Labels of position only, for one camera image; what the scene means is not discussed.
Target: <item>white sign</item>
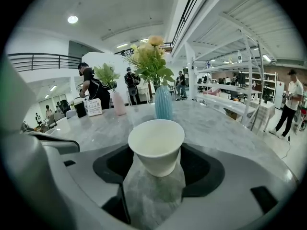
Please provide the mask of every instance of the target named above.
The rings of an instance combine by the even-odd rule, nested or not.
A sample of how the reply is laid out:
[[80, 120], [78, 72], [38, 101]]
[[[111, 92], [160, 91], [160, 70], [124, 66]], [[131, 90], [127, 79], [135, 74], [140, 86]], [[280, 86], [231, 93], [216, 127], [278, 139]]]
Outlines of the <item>white sign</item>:
[[89, 117], [102, 114], [100, 99], [93, 99], [93, 100], [87, 101], [87, 110], [88, 110]]

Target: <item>ceiling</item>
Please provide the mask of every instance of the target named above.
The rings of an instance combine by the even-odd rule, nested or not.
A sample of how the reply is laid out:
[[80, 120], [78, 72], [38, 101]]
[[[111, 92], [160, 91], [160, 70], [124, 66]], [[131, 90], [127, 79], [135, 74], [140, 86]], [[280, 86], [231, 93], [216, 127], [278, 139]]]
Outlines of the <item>ceiling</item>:
[[[107, 52], [150, 35], [163, 35], [173, 0], [37, 0], [19, 24], [66, 35]], [[67, 18], [78, 16], [76, 24]]]
[[[76, 86], [83, 83], [83, 79], [80, 77], [75, 77], [75, 84]], [[47, 80], [41, 80], [41, 81], [35, 81], [28, 83], [28, 86], [30, 89], [34, 92], [36, 95], [37, 101], [43, 101], [45, 99], [45, 96], [49, 94], [48, 98], [58, 96], [60, 94], [65, 94], [70, 92], [71, 85], [70, 85], [70, 78], [55, 78], [55, 79], [47, 79]]]
[[[220, 0], [188, 39], [196, 52], [196, 58], [199, 57], [198, 61], [215, 59], [213, 66], [230, 58], [236, 61], [237, 50], [241, 51], [243, 59], [247, 59], [243, 51], [246, 48], [244, 40], [231, 40], [241, 35], [240, 30], [225, 17], [242, 23], [259, 39], [261, 53], [272, 60], [271, 64], [286, 62], [288, 65], [307, 67], [306, 47], [295, 26], [275, 0]], [[227, 40], [231, 43], [222, 46]], [[257, 48], [251, 40], [248, 41], [250, 47]], [[260, 57], [258, 50], [252, 52], [256, 58]], [[183, 47], [178, 59], [185, 57]]]

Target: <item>black cable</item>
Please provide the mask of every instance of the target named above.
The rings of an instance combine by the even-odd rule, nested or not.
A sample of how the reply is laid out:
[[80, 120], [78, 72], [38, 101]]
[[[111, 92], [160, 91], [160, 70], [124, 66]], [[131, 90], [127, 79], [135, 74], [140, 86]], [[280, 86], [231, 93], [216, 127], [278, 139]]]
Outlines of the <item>black cable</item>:
[[289, 152], [289, 151], [290, 151], [290, 149], [291, 149], [291, 144], [290, 144], [290, 136], [288, 136], [288, 142], [289, 142], [289, 150], [287, 151], [286, 156], [282, 157], [282, 158], [281, 158], [281, 160], [282, 160], [282, 159], [284, 159], [285, 157], [287, 157], [288, 152]]

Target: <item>shoe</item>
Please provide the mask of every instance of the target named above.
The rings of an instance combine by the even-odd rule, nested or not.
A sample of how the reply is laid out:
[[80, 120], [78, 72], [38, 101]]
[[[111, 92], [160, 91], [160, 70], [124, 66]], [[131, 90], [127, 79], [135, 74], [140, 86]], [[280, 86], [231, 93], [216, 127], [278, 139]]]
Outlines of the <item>shoe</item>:
[[277, 135], [277, 130], [276, 129], [272, 129], [272, 130], [269, 131], [269, 133], [271, 133], [271, 134], [276, 136]]
[[281, 140], [284, 140], [284, 139], [286, 139], [286, 136], [278, 135], [278, 138], [281, 139]]

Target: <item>white paper cup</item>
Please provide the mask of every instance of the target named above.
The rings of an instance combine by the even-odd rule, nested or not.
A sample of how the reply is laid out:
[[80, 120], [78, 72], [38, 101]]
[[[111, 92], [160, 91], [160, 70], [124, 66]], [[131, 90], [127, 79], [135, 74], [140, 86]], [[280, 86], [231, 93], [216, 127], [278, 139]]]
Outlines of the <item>white paper cup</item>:
[[178, 123], [156, 119], [135, 127], [128, 144], [150, 174], [163, 177], [174, 170], [183, 140], [184, 130]]

